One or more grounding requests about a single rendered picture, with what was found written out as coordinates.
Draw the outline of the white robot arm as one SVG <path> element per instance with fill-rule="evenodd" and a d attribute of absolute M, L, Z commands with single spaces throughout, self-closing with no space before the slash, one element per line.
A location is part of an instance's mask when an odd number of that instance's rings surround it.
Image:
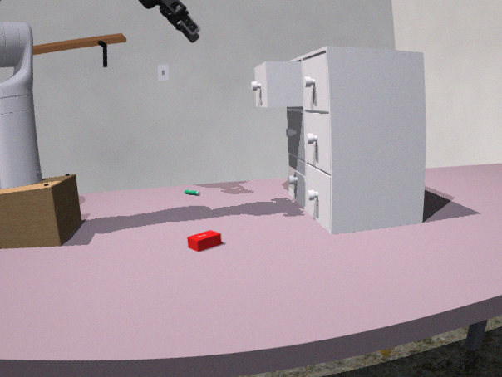
<path fill-rule="evenodd" d="M 33 103 L 33 36 L 26 22 L 0 22 L 0 189 L 42 181 Z"/>

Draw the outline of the white chest of drawers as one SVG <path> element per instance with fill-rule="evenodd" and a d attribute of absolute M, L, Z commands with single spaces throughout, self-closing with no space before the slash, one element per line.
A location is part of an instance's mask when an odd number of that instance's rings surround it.
<path fill-rule="evenodd" d="M 426 89 L 423 52 L 326 46 L 331 170 L 306 161 L 306 207 L 331 235 L 422 223 L 426 176 Z M 288 113 L 287 113 L 288 128 Z M 330 230 L 308 211 L 307 165 L 331 175 Z"/>

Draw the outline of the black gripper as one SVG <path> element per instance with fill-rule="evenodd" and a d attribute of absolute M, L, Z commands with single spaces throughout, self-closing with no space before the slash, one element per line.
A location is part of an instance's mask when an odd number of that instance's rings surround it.
<path fill-rule="evenodd" d="M 172 25 L 175 26 L 176 30 L 178 29 L 178 31 L 181 31 L 189 39 L 190 42 L 194 43 L 199 39 L 199 34 L 197 32 L 200 31 L 200 26 L 190 15 L 188 15 L 189 13 L 188 10 L 186 10 L 186 6 L 180 0 L 139 1 L 147 9 L 159 5 L 161 14 L 166 17 Z M 178 22 L 180 23 L 178 24 Z"/>

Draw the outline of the red 9v battery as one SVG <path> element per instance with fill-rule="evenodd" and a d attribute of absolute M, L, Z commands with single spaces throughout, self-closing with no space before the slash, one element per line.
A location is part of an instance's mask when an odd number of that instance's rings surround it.
<path fill-rule="evenodd" d="M 188 239 L 188 247 L 200 252 L 205 249 L 215 247 L 221 244 L 221 233 L 214 231 L 207 231 L 204 233 L 199 233 L 190 237 Z"/>

